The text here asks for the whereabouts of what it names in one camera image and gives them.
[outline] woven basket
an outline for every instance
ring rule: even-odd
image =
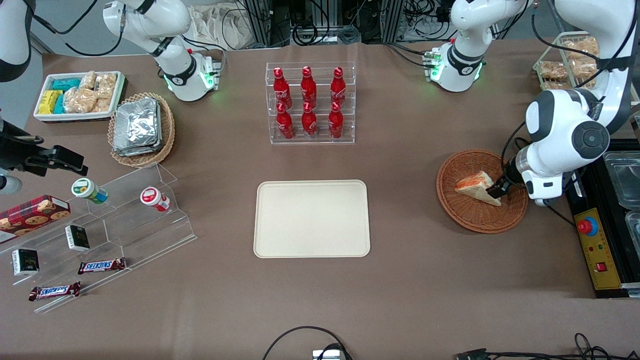
[[[512,186],[500,198],[502,206],[494,206],[454,191],[458,181],[481,170],[497,180],[502,175],[500,156],[482,149],[453,154],[438,171],[438,199],[453,220],[467,229],[484,234],[502,233],[522,220],[529,198],[524,189]]]
[[[173,147],[173,140],[175,139],[175,122],[173,121],[173,114],[171,113],[171,109],[169,109],[169,105],[167,105],[166,101],[160,95],[144,92],[142,94],[136,94],[126,98],[122,103],[138,101],[147,96],[153,97],[160,103],[160,121],[162,123],[162,139],[164,146],[159,152],[151,152],[149,154],[135,156],[119,156],[111,150],[111,156],[122,165],[141,168],[151,163],[159,163],[169,155],[169,152]],[[115,119],[116,115],[114,113],[109,120],[109,133],[107,134],[107,140],[109,141],[111,148],[113,148],[113,128],[115,126]]]

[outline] bread slice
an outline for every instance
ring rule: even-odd
[[[494,199],[486,190],[493,185],[493,180],[484,171],[466,177],[456,184],[454,190],[463,195],[471,196],[474,199],[484,201],[487,204],[501,206],[500,199]]]

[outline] clear acrylic bottle rack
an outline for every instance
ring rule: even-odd
[[[315,139],[307,139],[302,129],[302,93],[300,82],[302,81],[302,68],[309,66],[317,85],[317,107],[314,113],[317,117],[318,136]],[[276,121],[276,95],[273,91],[275,77],[273,69],[280,67],[284,78],[289,83],[291,89],[291,99],[293,106],[289,109],[289,114],[293,120],[293,127],[296,136],[286,139],[278,130]],[[342,68],[342,78],[346,84],[345,100],[342,105],[342,115],[344,125],[342,136],[333,139],[329,135],[329,113],[331,112],[331,82],[333,81],[333,70],[336,67]],[[313,143],[355,143],[356,140],[356,66],[353,61],[327,61],[327,62],[305,62],[305,63],[267,63],[265,74],[267,93],[267,116],[269,118],[269,139],[274,145],[301,145]]]
[[[80,297],[99,286],[126,275],[142,265],[195,240],[187,214],[178,208],[169,184],[175,176],[154,163],[119,177],[101,187],[109,193],[107,201],[94,204],[86,199],[69,200],[71,215],[27,235],[8,241],[0,249],[0,261],[12,262],[15,249],[38,252],[40,271],[32,276],[15,276],[14,286],[24,288],[24,301],[35,287],[70,285],[81,282]],[[168,210],[160,212],[140,202],[140,193],[155,186],[171,201]],[[66,226],[84,227],[90,250],[70,250]],[[80,262],[126,258],[127,268],[119,271],[78,275]],[[74,297],[54,297],[34,302],[35,312],[48,312]]]

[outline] red bottle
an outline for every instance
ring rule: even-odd
[[[344,91],[347,88],[347,84],[344,83],[342,78],[342,68],[337,67],[333,70],[333,81],[331,82],[331,102],[338,102],[340,105],[344,104]]]
[[[308,139],[315,139],[318,135],[318,128],[316,122],[316,114],[314,114],[313,108],[309,102],[305,102],[302,105],[302,128],[305,130],[305,136]]]
[[[302,101],[311,104],[311,108],[315,109],[317,102],[317,90],[316,81],[311,76],[311,68],[305,66],[302,68],[302,82],[300,83],[302,89]]]
[[[343,123],[344,117],[340,111],[340,104],[334,101],[331,104],[331,112],[329,113],[329,133],[331,133],[331,138],[338,139],[342,136]]]
[[[273,69],[273,75],[275,75],[275,81],[273,82],[273,91],[276,93],[276,99],[285,105],[286,109],[291,109],[293,101],[291,100],[291,92],[289,91],[289,84],[282,74],[282,69],[277,67]]]
[[[291,115],[287,113],[287,109],[282,102],[279,102],[276,105],[276,109],[278,110],[276,121],[278,122],[280,133],[282,134],[282,136],[284,136],[285,139],[293,138],[295,133],[293,131],[293,122],[291,121]]]

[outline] brown tablecloth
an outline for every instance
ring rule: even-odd
[[[480,79],[460,94],[426,83],[417,66],[381,45],[235,52],[220,90],[193,103],[169,92],[150,56],[45,56],[45,74],[119,70],[130,81],[127,95],[168,101],[177,135],[163,165],[179,178],[175,195],[199,238],[45,315],[32,313],[3,264],[0,357],[259,359],[281,332],[305,324],[336,332],[367,360],[449,359],[479,347],[566,353],[577,331],[613,354],[640,348],[640,302],[593,299],[575,230],[551,211],[532,203],[514,230],[488,236],[458,226],[436,197],[435,176],[449,155],[501,150],[539,92],[530,70],[543,50],[535,39],[495,42]],[[266,62],[347,59],[358,72],[356,144],[272,146]],[[84,155],[98,183],[132,170],[111,159],[106,122],[31,119],[28,131]],[[43,193],[69,198],[77,178],[59,170],[18,175],[24,189],[3,197],[3,208]],[[258,185],[301,179],[366,183],[368,256],[255,257]],[[308,359],[330,342],[302,331],[270,356]]]

